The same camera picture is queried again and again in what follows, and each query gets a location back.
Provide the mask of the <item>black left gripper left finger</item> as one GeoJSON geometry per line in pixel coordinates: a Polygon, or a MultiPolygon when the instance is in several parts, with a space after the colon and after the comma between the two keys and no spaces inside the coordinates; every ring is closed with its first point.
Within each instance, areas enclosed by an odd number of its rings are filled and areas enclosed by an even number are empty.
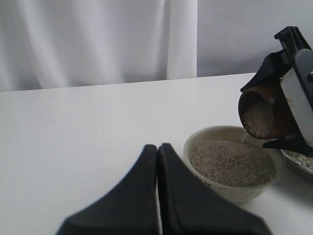
{"type": "Polygon", "coordinates": [[[157,147],[145,145],[127,175],[105,196],[69,216],[59,235],[157,235],[157,147]]]}

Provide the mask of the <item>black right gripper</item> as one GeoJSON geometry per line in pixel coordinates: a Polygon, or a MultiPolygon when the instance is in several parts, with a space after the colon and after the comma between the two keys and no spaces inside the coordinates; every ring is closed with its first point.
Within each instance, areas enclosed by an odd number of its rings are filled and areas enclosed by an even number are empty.
{"type": "Polygon", "coordinates": [[[313,49],[296,26],[277,33],[283,49],[270,53],[240,91],[280,79],[281,87],[302,137],[268,141],[265,149],[280,149],[313,156],[313,49]]]}

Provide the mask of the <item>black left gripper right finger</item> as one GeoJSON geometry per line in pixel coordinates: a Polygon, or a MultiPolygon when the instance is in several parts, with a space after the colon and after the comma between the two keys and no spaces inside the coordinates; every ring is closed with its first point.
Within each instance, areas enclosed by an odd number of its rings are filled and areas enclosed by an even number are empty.
{"type": "Polygon", "coordinates": [[[165,235],[269,235],[264,220],[203,184],[169,143],[159,147],[157,187],[165,235]]]}

